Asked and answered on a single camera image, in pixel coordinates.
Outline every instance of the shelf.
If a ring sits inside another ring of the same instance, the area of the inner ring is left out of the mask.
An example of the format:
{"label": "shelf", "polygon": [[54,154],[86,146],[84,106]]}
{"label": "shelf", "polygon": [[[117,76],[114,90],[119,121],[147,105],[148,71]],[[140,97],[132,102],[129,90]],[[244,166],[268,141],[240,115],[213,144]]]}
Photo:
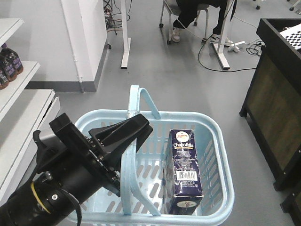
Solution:
{"label": "shelf", "polygon": [[24,24],[24,21],[20,18],[0,19],[0,46],[16,32],[22,24]]}
{"label": "shelf", "polygon": [[49,105],[54,99],[52,89],[25,89],[0,123],[0,203],[10,188],[19,165],[28,166],[26,149],[32,141]]}
{"label": "shelf", "polygon": [[10,107],[18,99],[19,95],[40,67],[38,62],[33,61],[23,61],[22,64],[24,67],[23,72],[19,74],[14,81],[10,82],[5,89],[0,90],[0,121],[2,121]]}

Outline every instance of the yellow ring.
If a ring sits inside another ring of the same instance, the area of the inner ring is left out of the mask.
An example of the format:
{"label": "yellow ring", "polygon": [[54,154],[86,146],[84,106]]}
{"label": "yellow ring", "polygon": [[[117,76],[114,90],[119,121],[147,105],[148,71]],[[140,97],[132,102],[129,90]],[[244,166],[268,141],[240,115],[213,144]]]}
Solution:
{"label": "yellow ring", "polygon": [[44,204],[42,203],[42,201],[39,199],[38,194],[37,194],[37,192],[36,192],[36,189],[34,188],[33,182],[30,184],[30,188],[32,189],[32,193],[33,193],[34,197],[36,198],[37,202],[41,205],[41,207],[42,207],[47,213],[51,214],[50,211],[47,210],[47,208],[44,206]]}

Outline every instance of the white wall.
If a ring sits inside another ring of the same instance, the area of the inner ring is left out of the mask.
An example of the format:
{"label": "white wall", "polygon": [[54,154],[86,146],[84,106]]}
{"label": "white wall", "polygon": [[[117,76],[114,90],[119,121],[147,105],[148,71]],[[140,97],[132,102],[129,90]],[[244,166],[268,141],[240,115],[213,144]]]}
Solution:
{"label": "white wall", "polygon": [[102,0],[79,0],[92,74],[95,76],[107,39]]}
{"label": "white wall", "polygon": [[32,81],[94,81],[106,30],[102,1],[85,2],[90,8],[81,0],[1,1],[0,17],[25,21],[7,44],[21,60],[41,64]]}

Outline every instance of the barcode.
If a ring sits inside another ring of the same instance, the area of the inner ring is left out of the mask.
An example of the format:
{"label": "barcode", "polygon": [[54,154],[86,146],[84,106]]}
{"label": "barcode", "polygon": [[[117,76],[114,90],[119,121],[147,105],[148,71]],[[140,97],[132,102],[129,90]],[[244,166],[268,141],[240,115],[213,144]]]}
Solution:
{"label": "barcode", "polygon": [[198,181],[196,171],[176,171],[177,180],[193,180]]}

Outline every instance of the light blue basket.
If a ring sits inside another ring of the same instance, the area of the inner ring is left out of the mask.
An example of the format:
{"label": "light blue basket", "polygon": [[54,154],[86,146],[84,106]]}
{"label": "light blue basket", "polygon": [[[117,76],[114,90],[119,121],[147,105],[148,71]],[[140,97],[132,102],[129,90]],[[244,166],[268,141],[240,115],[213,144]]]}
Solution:
{"label": "light blue basket", "polygon": [[[139,111],[140,95],[151,111]],[[82,222],[106,226],[217,226],[230,215],[234,188],[228,159],[217,123],[201,113],[161,112],[144,88],[133,85],[129,110],[94,110],[80,117],[75,125],[85,135],[92,128],[104,127],[142,113],[153,132],[135,154],[135,141],[121,161],[121,198],[101,188],[83,205]],[[194,215],[163,214],[163,167],[170,129],[193,129],[204,198]],[[69,219],[76,221],[76,214]]]}

